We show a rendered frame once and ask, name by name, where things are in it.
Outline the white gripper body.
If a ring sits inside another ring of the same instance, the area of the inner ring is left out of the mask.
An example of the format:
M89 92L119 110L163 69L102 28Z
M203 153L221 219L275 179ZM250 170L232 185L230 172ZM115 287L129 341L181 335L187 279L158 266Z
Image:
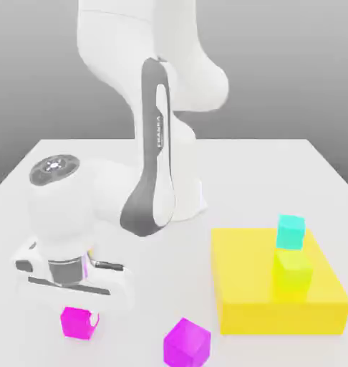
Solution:
M94 270L75 285L57 285L31 275L16 284L16 293L25 300L40 302L57 310L65 307L94 312L126 311L135 303L132 280L125 271Z

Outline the small magenta cube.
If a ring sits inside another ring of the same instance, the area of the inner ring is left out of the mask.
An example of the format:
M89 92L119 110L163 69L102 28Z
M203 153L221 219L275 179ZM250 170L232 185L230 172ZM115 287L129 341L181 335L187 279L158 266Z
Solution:
M92 328L90 326L90 313L89 310L81 308L66 307L60 315L64 336L79 340L90 340L97 327Z

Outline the small purple cube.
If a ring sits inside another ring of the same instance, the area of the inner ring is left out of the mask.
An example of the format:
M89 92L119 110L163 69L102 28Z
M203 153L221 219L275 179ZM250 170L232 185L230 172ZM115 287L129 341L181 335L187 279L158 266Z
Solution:
M202 367L211 354L211 332L181 318L163 340L163 361L170 367Z

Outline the small yellow-green cube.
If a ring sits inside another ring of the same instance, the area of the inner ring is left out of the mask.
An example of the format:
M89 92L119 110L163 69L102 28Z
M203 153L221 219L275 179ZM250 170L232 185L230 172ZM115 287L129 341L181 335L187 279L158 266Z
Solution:
M304 251L276 249L272 269L274 297L284 302L305 301L313 271Z

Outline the small cyan cube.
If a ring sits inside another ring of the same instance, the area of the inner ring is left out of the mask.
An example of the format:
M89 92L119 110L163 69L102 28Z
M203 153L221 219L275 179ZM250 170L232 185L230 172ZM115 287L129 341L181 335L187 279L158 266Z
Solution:
M304 217L280 214L276 248L286 250L301 250L304 244L306 224Z

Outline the large yellow box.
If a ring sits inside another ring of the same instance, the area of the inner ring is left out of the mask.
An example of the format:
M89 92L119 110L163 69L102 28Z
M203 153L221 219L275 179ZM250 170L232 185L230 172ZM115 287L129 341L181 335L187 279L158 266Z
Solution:
M287 280L275 228L215 228L211 265L223 335L341 335L348 295L311 230L303 252L313 272Z

